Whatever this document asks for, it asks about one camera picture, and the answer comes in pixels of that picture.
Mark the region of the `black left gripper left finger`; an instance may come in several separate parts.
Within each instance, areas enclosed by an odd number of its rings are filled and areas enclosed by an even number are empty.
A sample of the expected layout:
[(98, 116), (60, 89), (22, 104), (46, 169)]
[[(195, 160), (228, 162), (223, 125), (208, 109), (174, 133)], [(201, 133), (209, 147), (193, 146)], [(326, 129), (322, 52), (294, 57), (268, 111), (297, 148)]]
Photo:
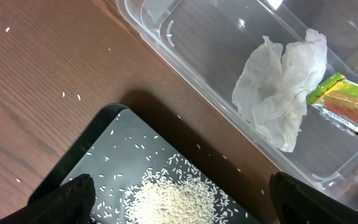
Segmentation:
[(0, 219), (0, 224), (86, 224), (96, 200), (93, 178), (81, 174), (42, 198)]

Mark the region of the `white tissue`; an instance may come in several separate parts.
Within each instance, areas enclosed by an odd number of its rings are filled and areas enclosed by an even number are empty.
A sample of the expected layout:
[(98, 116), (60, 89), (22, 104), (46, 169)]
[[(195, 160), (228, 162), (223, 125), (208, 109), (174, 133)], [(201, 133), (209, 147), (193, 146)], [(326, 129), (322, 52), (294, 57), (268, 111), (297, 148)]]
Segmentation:
[(293, 152), (306, 97), (324, 77), (325, 35), (308, 29), (302, 42), (287, 45), (264, 37), (244, 65), (232, 93), (238, 113), (276, 149)]

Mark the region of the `black plastic tray bin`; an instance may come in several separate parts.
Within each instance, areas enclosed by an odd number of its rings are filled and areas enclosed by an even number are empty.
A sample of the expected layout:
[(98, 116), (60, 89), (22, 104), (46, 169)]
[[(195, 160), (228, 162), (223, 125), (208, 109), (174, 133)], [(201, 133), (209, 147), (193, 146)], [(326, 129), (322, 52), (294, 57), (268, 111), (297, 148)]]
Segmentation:
[(126, 205), (147, 181), (160, 176), (185, 184), (200, 181), (214, 193), (214, 223), (258, 223), (161, 135), (121, 104), (98, 111), (69, 150), (33, 191), (32, 203), (81, 174), (94, 181), (90, 223), (128, 223)]

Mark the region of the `yellow green snack wrapper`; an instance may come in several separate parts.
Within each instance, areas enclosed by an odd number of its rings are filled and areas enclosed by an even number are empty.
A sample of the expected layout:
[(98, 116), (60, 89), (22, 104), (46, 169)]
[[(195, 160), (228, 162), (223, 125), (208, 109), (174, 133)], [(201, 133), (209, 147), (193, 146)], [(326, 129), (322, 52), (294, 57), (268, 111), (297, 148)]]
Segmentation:
[(335, 73), (320, 83), (306, 100), (326, 120), (358, 138), (358, 84)]

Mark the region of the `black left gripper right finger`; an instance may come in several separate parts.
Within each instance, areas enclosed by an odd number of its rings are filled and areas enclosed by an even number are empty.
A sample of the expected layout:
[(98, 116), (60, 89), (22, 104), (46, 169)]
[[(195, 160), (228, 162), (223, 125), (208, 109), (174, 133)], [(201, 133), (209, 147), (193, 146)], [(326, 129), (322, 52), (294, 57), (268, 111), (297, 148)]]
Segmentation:
[(270, 176), (270, 199), (280, 223), (358, 224), (358, 212), (284, 173)]

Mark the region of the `pile of white rice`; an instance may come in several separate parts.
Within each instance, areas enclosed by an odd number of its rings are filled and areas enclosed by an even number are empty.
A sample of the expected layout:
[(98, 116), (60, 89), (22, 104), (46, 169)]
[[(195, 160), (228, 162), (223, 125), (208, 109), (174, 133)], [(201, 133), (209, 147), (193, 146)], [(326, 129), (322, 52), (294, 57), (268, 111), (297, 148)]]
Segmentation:
[(126, 205), (128, 223), (214, 223), (214, 193), (202, 182), (160, 176), (143, 183)]

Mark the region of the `clear plastic bin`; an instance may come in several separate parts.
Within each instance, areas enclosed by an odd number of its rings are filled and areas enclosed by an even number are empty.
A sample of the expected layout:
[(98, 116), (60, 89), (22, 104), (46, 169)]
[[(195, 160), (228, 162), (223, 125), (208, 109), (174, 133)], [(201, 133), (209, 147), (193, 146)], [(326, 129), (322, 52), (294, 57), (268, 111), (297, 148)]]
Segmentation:
[(268, 37), (303, 41), (308, 29), (325, 35), (323, 82), (341, 73), (358, 85), (358, 1), (120, 0), (122, 17), (188, 83), (214, 105), (279, 169), (358, 211), (358, 121), (315, 97), (293, 152), (283, 152), (246, 118), (249, 95), (232, 101), (251, 53)]

